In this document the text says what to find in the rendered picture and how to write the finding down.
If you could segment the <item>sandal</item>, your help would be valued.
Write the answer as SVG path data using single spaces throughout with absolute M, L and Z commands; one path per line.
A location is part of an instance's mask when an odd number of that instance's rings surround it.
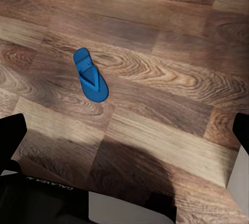
M 107 84 L 93 65 L 89 51 L 81 48 L 74 53 L 74 61 L 85 96 L 95 103 L 104 102 L 109 96 Z

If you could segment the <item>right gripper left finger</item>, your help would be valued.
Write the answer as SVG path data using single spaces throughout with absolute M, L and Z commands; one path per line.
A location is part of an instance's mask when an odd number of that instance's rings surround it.
M 0 119 L 0 176 L 26 133 L 23 113 Z

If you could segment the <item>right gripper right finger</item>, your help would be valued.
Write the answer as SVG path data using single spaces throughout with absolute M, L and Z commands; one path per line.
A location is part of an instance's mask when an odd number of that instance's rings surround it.
M 232 131 L 249 155 L 249 115 L 237 113 L 233 122 Z

